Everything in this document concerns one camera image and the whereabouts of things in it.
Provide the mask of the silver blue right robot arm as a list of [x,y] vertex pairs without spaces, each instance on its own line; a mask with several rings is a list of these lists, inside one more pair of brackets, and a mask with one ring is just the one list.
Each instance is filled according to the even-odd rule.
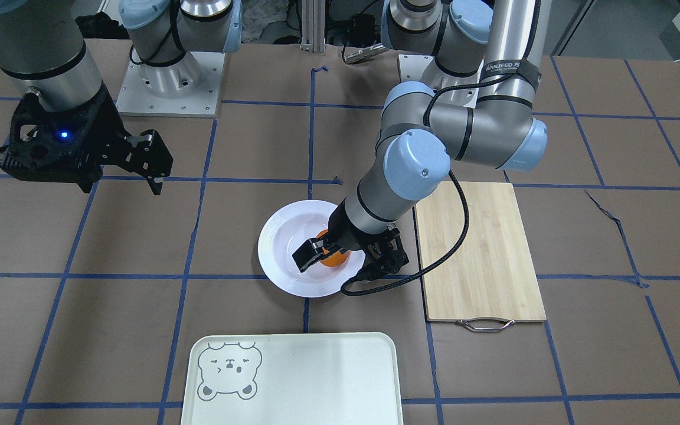
[[[200,56],[238,50],[242,11],[240,1],[121,1],[130,65],[152,105],[172,100],[194,113],[189,99],[211,83]],[[2,171],[89,193],[102,167],[116,166],[161,193],[172,154],[156,130],[125,129],[68,3],[0,1],[0,69],[22,94],[0,147]]]

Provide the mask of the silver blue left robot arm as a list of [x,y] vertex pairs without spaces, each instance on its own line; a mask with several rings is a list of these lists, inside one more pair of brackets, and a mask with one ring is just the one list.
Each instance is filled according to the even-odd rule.
[[429,196],[453,161],[527,171],[544,154],[545,124],[532,117],[550,1],[388,1],[386,47],[431,54],[445,76],[475,83],[403,81],[381,113],[375,161],[330,215],[328,231],[292,253],[305,272],[342,250],[368,261],[358,279],[397,272],[407,256],[394,226]]

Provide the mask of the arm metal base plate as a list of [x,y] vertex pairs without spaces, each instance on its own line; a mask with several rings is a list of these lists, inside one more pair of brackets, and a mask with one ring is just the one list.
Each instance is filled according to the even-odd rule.
[[430,55],[399,54],[397,57],[400,81],[421,81],[433,90],[442,88],[440,70]]
[[129,64],[116,107],[122,116],[215,118],[227,59],[187,52],[168,67]]

